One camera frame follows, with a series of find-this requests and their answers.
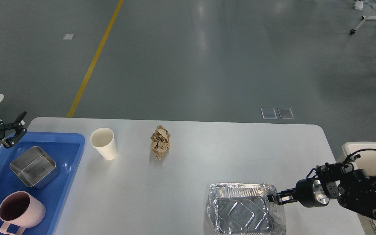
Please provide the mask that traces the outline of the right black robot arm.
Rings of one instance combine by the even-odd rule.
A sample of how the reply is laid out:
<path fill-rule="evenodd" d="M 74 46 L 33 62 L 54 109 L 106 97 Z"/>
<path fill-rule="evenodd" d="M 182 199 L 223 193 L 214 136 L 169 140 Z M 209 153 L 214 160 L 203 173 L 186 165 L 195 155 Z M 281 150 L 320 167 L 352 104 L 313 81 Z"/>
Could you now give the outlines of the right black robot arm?
<path fill-rule="evenodd" d="M 376 220 L 376 176 L 353 165 L 363 151 L 376 149 L 359 149 L 342 162 L 318 165 L 299 180 L 295 188 L 270 194 L 268 201 L 280 206 L 300 202 L 304 207 L 312 208 L 325 207 L 330 200 L 336 199 L 343 208 Z"/>

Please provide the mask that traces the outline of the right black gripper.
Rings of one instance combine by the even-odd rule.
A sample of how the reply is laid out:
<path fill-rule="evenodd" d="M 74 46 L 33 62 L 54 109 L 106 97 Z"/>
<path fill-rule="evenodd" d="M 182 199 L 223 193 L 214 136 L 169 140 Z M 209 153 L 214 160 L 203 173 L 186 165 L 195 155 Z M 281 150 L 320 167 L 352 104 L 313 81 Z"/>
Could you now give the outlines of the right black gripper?
<path fill-rule="evenodd" d="M 316 179 L 299 180 L 295 189 L 287 189 L 270 194 L 268 195 L 268 200 L 275 200 L 277 205 L 300 202 L 301 205 L 308 208 L 325 207 L 330 202 L 320 180 Z"/>

